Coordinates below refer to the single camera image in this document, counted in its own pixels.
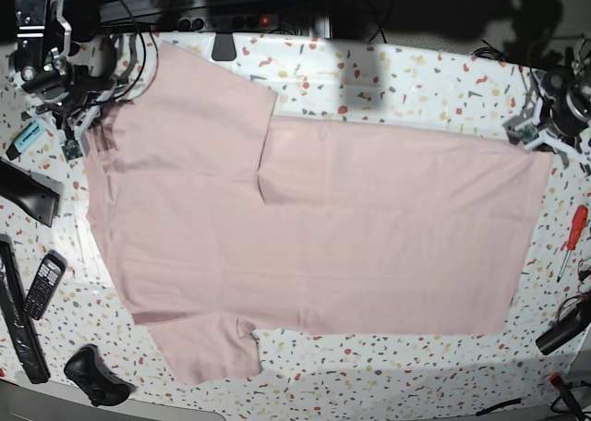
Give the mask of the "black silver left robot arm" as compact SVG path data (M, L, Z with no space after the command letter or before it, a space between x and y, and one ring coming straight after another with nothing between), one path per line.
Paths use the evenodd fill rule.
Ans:
M580 164L590 174L590 153L583 151L583 132L590 128L590 53L584 48L590 36L577 39L563 66L529 71L533 108L508 120L504 129L509 142L527 151L551 151L567 166Z

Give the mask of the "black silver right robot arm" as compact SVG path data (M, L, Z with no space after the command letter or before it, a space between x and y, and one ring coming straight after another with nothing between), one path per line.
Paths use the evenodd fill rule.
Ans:
M82 136L117 91L115 43L101 37L103 63L81 62L99 37L102 0L14 0L16 49L9 79L32 103L28 116L53 130L67 160L82 157Z

